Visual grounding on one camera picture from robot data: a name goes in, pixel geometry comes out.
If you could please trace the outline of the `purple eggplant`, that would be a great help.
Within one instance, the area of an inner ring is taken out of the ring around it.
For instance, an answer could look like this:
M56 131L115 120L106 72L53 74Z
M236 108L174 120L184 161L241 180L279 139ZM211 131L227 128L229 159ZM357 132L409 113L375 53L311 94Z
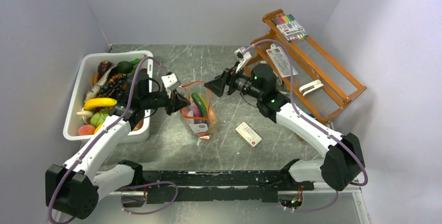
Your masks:
M195 103L192 103L190 105L190 109L193 112L194 117L203 117L203 112L198 108L198 106Z

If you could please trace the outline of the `orange fruit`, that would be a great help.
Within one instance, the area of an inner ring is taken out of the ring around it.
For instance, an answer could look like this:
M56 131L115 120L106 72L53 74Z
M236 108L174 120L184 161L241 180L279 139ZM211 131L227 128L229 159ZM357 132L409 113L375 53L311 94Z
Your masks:
M209 119L209 123L212 124L217 124L217 117L216 114L214 112L214 110L212 108L210 108L210 110L208 111L208 119Z

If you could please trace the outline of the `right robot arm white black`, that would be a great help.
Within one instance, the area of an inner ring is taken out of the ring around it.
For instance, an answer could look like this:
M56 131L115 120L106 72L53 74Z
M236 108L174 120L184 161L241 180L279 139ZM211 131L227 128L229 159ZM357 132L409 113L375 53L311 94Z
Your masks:
M289 190L301 182L325 182L336 191L348 185L365 186L368 175L358 137L341 134L303 112L276 88L276 75L268 64L258 64L250 76L235 68L227 68L204 87L221 97L238 91L256 99L259 112L274 123L291 130L307 141L321 155L317 160L296 160L288 163L281 176Z

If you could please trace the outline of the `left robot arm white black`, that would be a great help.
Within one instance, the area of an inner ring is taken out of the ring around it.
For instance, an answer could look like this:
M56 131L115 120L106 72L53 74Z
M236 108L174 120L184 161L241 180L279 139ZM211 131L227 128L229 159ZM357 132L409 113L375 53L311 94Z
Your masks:
M144 184L142 166L123 160L113 169L97 174L98 169L116 145L145 117L145 110L164 108L171 115L190 105L179 92L125 93L111 109L99 131L83 148L63 165L51 165L45 173L47 219L56 223L53 211L70 216L66 222L85 219L97 203L110 193L128 187L136 191Z

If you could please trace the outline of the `green cucumber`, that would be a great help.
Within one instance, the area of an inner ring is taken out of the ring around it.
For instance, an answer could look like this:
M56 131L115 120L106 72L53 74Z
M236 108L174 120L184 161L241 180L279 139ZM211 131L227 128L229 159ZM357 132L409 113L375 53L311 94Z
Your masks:
M202 97L198 93L191 93L191 98L200 110L203 117L207 117L207 107L205 106Z

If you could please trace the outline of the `clear zip bag orange zipper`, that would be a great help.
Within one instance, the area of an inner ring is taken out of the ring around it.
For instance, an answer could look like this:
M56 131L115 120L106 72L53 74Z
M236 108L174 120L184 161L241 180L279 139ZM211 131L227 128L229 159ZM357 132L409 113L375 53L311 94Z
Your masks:
M212 102L214 94L204 84L203 80L196 80L179 88L190 101L179 113L194 135L200 140L209 140L218 128L218 120Z

